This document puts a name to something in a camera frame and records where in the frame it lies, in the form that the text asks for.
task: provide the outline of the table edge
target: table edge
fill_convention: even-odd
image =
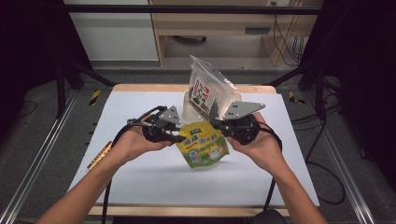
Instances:
[[[286,208],[275,208],[283,217],[289,217]],[[199,206],[136,206],[111,205],[107,214],[126,217],[254,217],[262,211],[260,207],[199,207]],[[89,215],[102,215],[102,205],[92,207]]]
[[[235,85],[241,93],[276,93],[273,86]],[[118,84],[113,91],[186,91],[188,84]]]

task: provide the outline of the white cabinet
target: white cabinet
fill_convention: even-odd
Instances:
[[[65,4],[147,5],[147,0],[64,0]],[[91,61],[158,61],[149,13],[70,13]]]

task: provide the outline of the hand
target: hand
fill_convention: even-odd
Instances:
[[[253,115],[258,122],[265,123],[264,118],[259,112]],[[260,125],[262,128],[267,129],[265,125]],[[271,175],[288,167],[280,151],[279,144],[270,133],[259,132],[256,139],[245,146],[242,146],[231,137],[227,137],[227,140],[233,146],[233,149],[249,156],[258,166]]]
[[[134,126],[126,131],[112,148],[111,151],[118,151],[122,154],[123,162],[131,161],[140,155],[149,152],[161,150],[164,147],[170,146],[170,141],[162,141],[152,143],[143,135],[142,127]]]

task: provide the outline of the packaged food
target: packaged food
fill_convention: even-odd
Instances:
[[[176,143],[190,168],[209,166],[230,154],[227,140],[209,121],[199,121],[181,127],[179,134],[186,139]]]
[[[189,103],[206,120],[221,116],[235,94],[235,87],[216,67],[193,56]]]

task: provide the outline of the yellow snack bag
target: yellow snack bag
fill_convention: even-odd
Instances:
[[[230,154],[224,135],[214,129],[209,121],[185,125],[179,134],[186,139],[176,145],[191,169],[212,165]]]

